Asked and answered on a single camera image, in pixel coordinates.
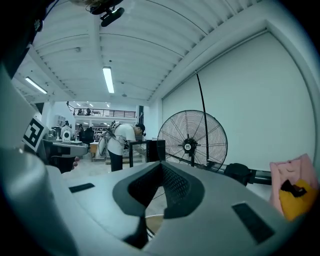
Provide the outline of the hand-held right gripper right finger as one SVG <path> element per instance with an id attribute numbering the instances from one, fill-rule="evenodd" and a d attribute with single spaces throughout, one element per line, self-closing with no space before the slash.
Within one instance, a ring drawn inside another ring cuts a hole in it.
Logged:
<path id="1" fill-rule="evenodd" d="M 270 256 L 290 252 L 304 221 L 286 220 L 270 203 L 222 174 L 174 163 L 198 179 L 202 201 L 187 216 L 166 218 L 144 246 L 152 256 Z"/>

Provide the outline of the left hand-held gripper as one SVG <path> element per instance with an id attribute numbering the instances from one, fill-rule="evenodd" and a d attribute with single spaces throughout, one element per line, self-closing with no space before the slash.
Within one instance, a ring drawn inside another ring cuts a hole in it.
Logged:
<path id="1" fill-rule="evenodd" d="M 22 142 L 30 152 L 34 152 L 46 165 L 56 167 L 61 173 L 73 169 L 73 157 L 82 157 L 88 153 L 88 147 L 82 143 L 57 141 L 56 131 L 49 129 L 37 118 L 32 118 Z"/>

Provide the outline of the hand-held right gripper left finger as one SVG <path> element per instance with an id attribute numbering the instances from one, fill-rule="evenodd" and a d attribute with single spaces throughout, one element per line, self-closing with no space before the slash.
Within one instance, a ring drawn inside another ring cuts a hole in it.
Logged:
<path id="1" fill-rule="evenodd" d="M 47 203 L 53 207 L 46 249 L 55 256 L 162 256 L 149 248 L 145 213 L 129 215 L 113 196 L 114 186 L 157 163 L 96 177 L 65 180 L 47 166 Z"/>

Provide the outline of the black mezzanine railing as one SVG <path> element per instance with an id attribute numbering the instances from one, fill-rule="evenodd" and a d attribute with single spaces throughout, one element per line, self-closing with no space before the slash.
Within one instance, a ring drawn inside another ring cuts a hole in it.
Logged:
<path id="1" fill-rule="evenodd" d="M 67 106 L 76 117 L 135 118 L 137 116 L 137 106 L 132 104 L 68 101 Z"/>

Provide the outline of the round beige basket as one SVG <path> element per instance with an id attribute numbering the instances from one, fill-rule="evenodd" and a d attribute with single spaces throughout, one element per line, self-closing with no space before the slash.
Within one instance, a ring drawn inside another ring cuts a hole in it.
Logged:
<path id="1" fill-rule="evenodd" d="M 150 215 L 145 218 L 147 237 L 151 240 L 161 227 L 163 222 L 163 214 Z"/>

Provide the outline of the ceiling light tube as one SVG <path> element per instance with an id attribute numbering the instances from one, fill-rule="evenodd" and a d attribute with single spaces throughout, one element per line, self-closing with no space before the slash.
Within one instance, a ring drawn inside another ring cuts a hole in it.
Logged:
<path id="1" fill-rule="evenodd" d="M 104 80 L 105 80 L 108 92 L 110 94 L 114 94 L 115 90 L 114 90 L 111 68 L 110 67 L 103 67 L 102 71 L 103 71 L 103 76 L 104 76 Z"/>
<path id="2" fill-rule="evenodd" d="M 31 78 L 29 78 L 28 76 L 25 78 L 25 80 L 29 83 L 29 84 L 31 84 L 33 87 L 35 87 L 37 90 L 39 90 L 41 93 L 43 93 L 43 94 L 47 94 L 48 92 L 45 90 L 45 89 L 43 89 L 41 86 L 39 86 L 36 82 L 34 82 Z"/>

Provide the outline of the pink blanket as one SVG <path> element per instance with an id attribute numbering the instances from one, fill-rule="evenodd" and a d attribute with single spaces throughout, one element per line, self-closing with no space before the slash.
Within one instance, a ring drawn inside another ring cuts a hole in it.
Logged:
<path id="1" fill-rule="evenodd" d="M 271 162 L 271 195 L 269 202 L 283 216 L 281 203 L 279 199 L 279 190 L 283 183 L 287 180 L 294 185 L 298 180 L 306 181 L 312 188 L 318 189 L 320 195 L 320 184 L 316 175 L 315 168 L 308 154 L 303 154 L 295 159 L 285 162 Z"/>

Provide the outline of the person's black shirt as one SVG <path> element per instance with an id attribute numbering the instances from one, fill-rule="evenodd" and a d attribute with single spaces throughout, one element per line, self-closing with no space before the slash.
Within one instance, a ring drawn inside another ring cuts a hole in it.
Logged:
<path id="1" fill-rule="evenodd" d="M 27 54 L 55 0 L 0 0 L 0 66 L 10 78 Z"/>

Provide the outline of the black table frame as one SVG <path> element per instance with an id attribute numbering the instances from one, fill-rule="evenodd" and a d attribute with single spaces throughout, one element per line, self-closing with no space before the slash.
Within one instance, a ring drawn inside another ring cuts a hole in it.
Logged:
<path id="1" fill-rule="evenodd" d="M 131 142 L 129 145 L 129 166 L 132 168 L 134 163 L 149 163 L 164 161 L 166 159 L 165 140 L 145 140 Z M 134 151 L 138 153 L 141 161 L 135 160 Z"/>

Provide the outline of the black pedestal fan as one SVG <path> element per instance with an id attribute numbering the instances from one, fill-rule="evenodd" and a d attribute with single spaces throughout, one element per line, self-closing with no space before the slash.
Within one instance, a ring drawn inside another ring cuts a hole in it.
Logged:
<path id="1" fill-rule="evenodd" d="M 217 172 L 228 153 L 228 139 L 216 118 L 199 110 L 170 116 L 157 136 L 160 160 Z"/>

